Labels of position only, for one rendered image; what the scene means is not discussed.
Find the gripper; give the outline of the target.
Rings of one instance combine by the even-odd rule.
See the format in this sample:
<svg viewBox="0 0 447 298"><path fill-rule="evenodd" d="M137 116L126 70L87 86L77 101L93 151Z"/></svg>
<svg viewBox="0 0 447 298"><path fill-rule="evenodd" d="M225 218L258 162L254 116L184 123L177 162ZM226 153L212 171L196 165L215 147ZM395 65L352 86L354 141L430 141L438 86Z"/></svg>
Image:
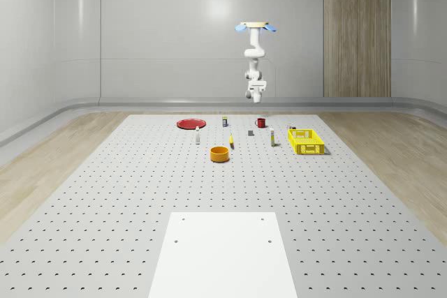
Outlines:
<svg viewBox="0 0 447 298"><path fill-rule="evenodd" d="M246 97L253 99L254 103L260 103L262 98L262 92L265 91L266 81L262 80L250 80L248 82L248 88L246 91Z"/></svg>

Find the drone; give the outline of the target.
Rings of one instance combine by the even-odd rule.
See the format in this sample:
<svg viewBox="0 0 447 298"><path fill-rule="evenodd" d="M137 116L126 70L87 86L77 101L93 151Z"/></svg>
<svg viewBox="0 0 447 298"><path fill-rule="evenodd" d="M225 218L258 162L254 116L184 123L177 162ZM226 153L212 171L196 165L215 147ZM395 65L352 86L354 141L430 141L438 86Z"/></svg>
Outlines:
<svg viewBox="0 0 447 298"><path fill-rule="evenodd" d="M245 29L265 29L268 31L276 31L277 29L273 27L268 22L241 22L236 27L236 31L244 31Z"/></svg>

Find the red plate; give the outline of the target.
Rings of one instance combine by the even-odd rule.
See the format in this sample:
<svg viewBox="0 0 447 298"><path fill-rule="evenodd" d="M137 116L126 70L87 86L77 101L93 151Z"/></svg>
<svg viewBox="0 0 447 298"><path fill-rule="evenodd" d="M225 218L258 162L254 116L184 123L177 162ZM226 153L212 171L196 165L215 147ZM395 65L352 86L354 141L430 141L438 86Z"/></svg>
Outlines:
<svg viewBox="0 0 447 298"><path fill-rule="evenodd" d="M206 126L206 121L202 119L182 119L177 122L177 127L186 130L195 130Z"/></svg>

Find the yellow bowl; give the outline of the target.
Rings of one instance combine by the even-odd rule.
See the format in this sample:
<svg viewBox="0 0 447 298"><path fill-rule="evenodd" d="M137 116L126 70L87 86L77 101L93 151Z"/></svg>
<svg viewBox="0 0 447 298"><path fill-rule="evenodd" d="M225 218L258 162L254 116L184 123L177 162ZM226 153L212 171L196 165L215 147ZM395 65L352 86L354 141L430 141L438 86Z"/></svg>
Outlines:
<svg viewBox="0 0 447 298"><path fill-rule="evenodd" d="M227 147L212 147L210 149L210 160L216 163L223 163L229 160L229 149Z"/></svg>

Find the yellow basket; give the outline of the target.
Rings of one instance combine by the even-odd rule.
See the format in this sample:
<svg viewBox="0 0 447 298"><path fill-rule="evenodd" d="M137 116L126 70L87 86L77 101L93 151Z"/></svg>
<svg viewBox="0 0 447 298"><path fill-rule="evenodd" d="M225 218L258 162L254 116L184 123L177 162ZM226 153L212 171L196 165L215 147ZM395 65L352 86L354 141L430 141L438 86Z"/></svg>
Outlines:
<svg viewBox="0 0 447 298"><path fill-rule="evenodd" d="M324 154L324 142L312 129L288 129L288 140L296 154Z"/></svg>

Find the white board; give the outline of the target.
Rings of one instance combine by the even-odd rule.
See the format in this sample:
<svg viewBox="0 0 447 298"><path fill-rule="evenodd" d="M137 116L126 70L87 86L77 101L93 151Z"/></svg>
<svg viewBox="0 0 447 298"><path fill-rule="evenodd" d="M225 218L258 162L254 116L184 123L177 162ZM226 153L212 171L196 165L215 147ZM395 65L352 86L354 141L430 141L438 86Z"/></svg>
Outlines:
<svg viewBox="0 0 447 298"><path fill-rule="evenodd" d="M273 212L173 212L148 298L297 298Z"/></svg>

